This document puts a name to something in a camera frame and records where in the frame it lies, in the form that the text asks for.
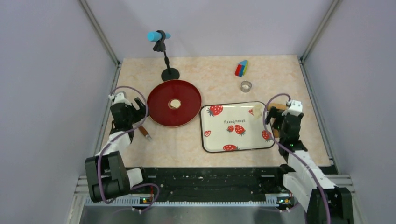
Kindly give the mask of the metal scraper wooden handle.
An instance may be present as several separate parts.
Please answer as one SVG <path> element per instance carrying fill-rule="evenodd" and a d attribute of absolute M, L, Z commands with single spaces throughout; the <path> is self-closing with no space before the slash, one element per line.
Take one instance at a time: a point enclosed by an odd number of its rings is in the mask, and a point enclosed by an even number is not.
<path fill-rule="evenodd" d="M 148 133 L 148 131 L 144 128 L 143 125 L 139 126 L 138 130 L 144 136 L 144 138 L 146 138 L 148 141 L 152 141 L 153 140 L 152 137 L 150 136 L 150 134 Z"/>

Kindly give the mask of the wooden dough roller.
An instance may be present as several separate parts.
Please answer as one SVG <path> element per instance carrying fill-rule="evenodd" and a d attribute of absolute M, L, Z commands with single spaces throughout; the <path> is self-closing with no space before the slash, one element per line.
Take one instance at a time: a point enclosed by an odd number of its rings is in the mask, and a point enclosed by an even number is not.
<path fill-rule="evenodd" d="M 276 112 L 273 117 L 270 117 L 269 112 L 272 107 L 276 108 Z M 280 127 L 282 125 L 282 121 L 283 121 L 282 112 L 286 109 L 287 109 L 287 106 L 283 105 L 283 104 L 277 104 L 277 103 L 269 103 L 268 104 L 268 113 L 265 118 L 265 121 L 268 121 L 268 123 L 271 124 L 273 136 L 275 138 L 279 138 L 279 136 L 280 136 L 279 129 L 280 129 Z"/>

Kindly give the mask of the white strawberry print tray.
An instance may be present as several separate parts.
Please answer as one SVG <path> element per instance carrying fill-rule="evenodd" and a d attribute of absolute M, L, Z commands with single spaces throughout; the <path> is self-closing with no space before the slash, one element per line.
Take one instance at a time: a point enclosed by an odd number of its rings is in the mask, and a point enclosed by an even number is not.
<path fill-rule="evenodd" d="M 199 118 L 202 148 L 208 153 L 268 149 L 274 146 L 271 125 L 262 116 L 254 119 L 252 109 L 259 101 L 205 105 Z"/>

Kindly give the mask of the white dough lump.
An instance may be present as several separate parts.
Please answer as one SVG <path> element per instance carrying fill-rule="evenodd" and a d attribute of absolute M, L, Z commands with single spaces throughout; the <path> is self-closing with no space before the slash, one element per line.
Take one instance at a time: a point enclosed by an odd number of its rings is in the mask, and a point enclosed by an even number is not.
<path fill-rule="evenodd" d="M 169 102 L 169 107 L 171 109 L 178 109 L 181 106 L 181 101 L 179 99 L 172 99 Z"/>

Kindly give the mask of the dark red round plate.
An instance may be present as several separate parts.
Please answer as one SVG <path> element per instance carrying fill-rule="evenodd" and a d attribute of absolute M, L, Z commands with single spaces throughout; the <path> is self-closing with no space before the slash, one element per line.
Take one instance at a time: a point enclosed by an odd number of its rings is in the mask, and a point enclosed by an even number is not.
<path fill-rule="evenodd" d="M 171 109 L 169 102 L 179 99 L 181 106 Z M 184 80 L 170 80 L 156 86 L 148 96 L 150 117 L 166 127 L 179 127 L 192 121 L 200 111 L 202 97 L 193 84 Z"/>

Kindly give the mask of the dough scrap piece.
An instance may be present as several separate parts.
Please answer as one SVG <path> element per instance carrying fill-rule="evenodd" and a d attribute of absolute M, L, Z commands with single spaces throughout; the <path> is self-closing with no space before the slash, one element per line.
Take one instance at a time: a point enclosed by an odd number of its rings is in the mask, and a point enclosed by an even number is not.
<path fill-rule="evenodd" d="M 259 119 L 262 116 L 262 111 L 263 111 L 263 105 L 256 104 L 252 109 L 254 119 Z"/>

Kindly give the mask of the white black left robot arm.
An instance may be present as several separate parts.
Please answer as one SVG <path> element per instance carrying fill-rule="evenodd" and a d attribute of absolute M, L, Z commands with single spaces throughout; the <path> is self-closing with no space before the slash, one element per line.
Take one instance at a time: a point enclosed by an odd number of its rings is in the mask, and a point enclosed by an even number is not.
<path fill-rule="evenodd" d="M 142 175 L 142 170 L 128 170 L 121 157 L 121 152 L 133 141 L 134 125 L 145 117 L 146 106 L 139 98 L 135 98 L 138 105 L 135 108 L 124 91 L 109 98 L 113 117 L 109 139 L 99 153 L 85 160 L 88 191 L 94 203 L 109 203 L 112 199 L 129 194 L 132 187 L 137 192 L 144 193 L 150 186 L 150 181 Z"/>

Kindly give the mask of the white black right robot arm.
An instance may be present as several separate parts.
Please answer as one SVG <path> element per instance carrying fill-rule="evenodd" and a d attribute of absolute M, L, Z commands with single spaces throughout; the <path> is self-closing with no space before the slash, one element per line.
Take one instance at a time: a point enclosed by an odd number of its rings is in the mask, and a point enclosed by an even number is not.
<path fill-rule="evenodd" d="M 354 223 L 351 191 L 330 180 L 311 158 L 300 139 L 304 117 L 300 101 L 289 99 L 285 109 L 265 105 L 263 125 L 272 125 L 278 137 L 271 139 L 278 146 L 286 164 L 279 167 L 274 187 L 293 194 L 304 209 L 307 224 Z"/>

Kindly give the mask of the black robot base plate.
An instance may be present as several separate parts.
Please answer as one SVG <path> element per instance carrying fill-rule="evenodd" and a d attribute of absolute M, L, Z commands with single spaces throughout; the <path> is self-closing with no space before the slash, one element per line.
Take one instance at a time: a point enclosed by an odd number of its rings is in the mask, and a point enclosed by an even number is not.
<path fill-rule="evenodd" d="M 129 194 L 141 194 L 146 202 L 264 202 L 288 194 L 278 180 L 279 167 L 140 169 L 144 186 Z"/>

